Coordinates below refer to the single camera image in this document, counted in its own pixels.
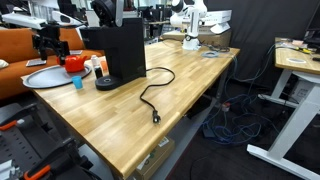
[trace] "floor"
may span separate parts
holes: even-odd
[[[247,93],[248,85],[230,82],[226,90],[229,98],[236,97],[239,94]],[[255,94],[258,91],[259,89],[253,88],[251,94]],[[247,100],[241,99],[238,103],[233,103],[230,110],[225,114],[220,111],[214,118],[215,124],[223,126],[225,125],[224,119],[230,122],[232,117],[239,116],[244,111],[251,114],[259,114],[270,119],[272,123],[262,121],[261,118],[243,117],[241,121],[244,124],[259,121],[261,123],[260,134],[245,143],[231,143],[228,145],[221,145],[215,142],[216,139],[214,138],[204,137],[202,129],[199,129],[167,179],[299,179],[286,171],[255,158],[246,151],[246,146],[249,143],[268,149],[278,134],[272,124],[280,131],[293,110],[259,98],[254,101],[252,99],[251,103]],[[32,93],[26,93],[10,101],[2,102],[0,106],[10,102],[27,105],[36,102],[36,97]],[[216,108],[212,109],[211,115],[215,115],[216,112]],[[320,136],[319,124],[320,118],[316,116],[290,149],[286,158],[320,174],[320,156],[318,155],[320,149],[320,141],[318,139]],[[229,123],[226,127],[232,127],[232,123]],[[239,141],[241,141],[241,138],[236,137],[234,139],[234,142]]]

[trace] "black power cord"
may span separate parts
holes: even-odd
[[[156,110],[156,108],[154,107],[154,105],[152,105],[149,101],[143,99],[143,95],[146,93],[146,91],[150,88],[150,87],[159,87],[159,86],[166,86],[168,84],[170,84],[174,79],[175,79],[175,74],[173,71],[171,71],[170,69],[164,68],[164,67],[155,67],[155,68],[151,68],[151,69],[147,69],[147,71],[151,71],[154,69],[162,69],[162,70],[166,70],[168,72],[170,72],[173,75],[173,78],[167,82],[167,83],[163,83],[163,84],[150,84],[149,86],[147,86],[144,91],[141,93],[140,95],[140,100],[146,104],[148,104],[150,107],[152,107],[153,112],[152,112],[152,118],[153,118],[153,123],[155,124],[159,124],[161,121],[161,117],[158,115],[158,111]]]

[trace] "desk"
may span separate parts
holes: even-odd
[[[152,109],[139,96],[149,84],[172,78],[166,71],[151,71],[111,91],[95,88],[95,75],[83,79],[82,90],[72,84],[34,93],[73,129],[121,178],[127,178],[160,140],[180,121],[197,99],[232,62],[202,58],[199,51],[183,50],[180,42],[165,41],[145,47],[146,66],[166,67],[176,74],[168,86],[151,88],[144,98],[157,108],[161,124],[152,123]],[[238,49],[231,49],[238,54]]]
[[[279,97],[291,73],[313,83],[313,85],[305,99],[299,104],[290,103],[290,105],[296,107],[296,109],[270,149],[265,151],[259,147],[248,145],[247,151],[303,179],[320,179],[318,174],[283,158],[320,110],[320,63],[312,61],[310,57],[308,54],[303,54],[291,49],[276,49],[276,66],[285,69],[269,100],[284,102],[284,100],[280,100]],[[305,60],[306,63],[293,63],[288,61],[287,58],[302,59]]]

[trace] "black base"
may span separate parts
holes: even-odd
[[[128,82],[115,76],[103,76],[96,80],[96,88],[100,91],[109,91]]]

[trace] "blue cup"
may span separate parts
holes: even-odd
[[[71,79],[76,89],[81,89],[83,87],[81,76],[73,76]]]

